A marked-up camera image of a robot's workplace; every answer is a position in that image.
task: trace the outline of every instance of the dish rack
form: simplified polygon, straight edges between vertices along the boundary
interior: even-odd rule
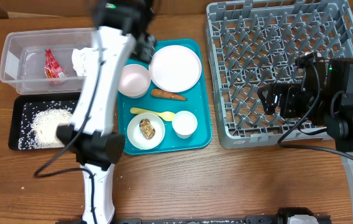
[[[318,51],[353,57],[353,15],[346,0],[245,0],[207,6],[207,54],[214,87],[219,142],[226,149],[274,145],[298,119],[280,109],[266,115],[257,90],[268,83],[299,83],[295,58]],[[306,132],[319,127],[302,124]],[[298,130],[286,140],[331,139]]]

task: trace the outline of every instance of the white plate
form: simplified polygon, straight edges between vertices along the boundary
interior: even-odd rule
[[[119,91],[124,96],[139,98],[146,94],[150,86],[149,71],[138,64],[126,65],[122,69]]]
[[[162,90],[179,93],[192,88],[201,75],[199,57],[187,47],[171,45],[160,49],[149,65],[152,81]]]
[[[152,139],[146,139],[139,128],[139,123],[143,119],[149,119],[151,125],[155,130]],[[158,146],[164,138],[165,126],[161,118],[151,113],[138,114],[128,124],[127,137],[131,144],[138,149],[153,149]]]

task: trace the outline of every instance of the plastic spoon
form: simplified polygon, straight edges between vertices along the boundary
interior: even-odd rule
[[[149,110],[140,109],[140,108],[131,108],[130,112],[132,114],[151,113],[163,118],[164,121],[172,121],[175,117],[175,113],[172,113],[169,111],[158,113],[158,112],[149,111]]]

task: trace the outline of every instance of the white sticker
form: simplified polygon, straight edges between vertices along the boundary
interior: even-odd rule
[[[65,77],[65,74],[63,72],[60,72],[59,73],[59,78],[63,78],[63,77]]]
[[[8,52],[7,62],[5,63],[5,73],[10,75],[15,80],[19,69],[19,59],[12,53]]]
[[[235,141],[233,144],[243,144],[245,141]]]

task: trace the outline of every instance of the white tissue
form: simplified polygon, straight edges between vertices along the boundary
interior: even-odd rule
[[[73,49],[71,55],[71,62],[73,63],[73,69],[76,71],[78,76],[87,76],[89,69],[90,60],[96,58],[95,51],[92,48],[86,47],[81,50]]]

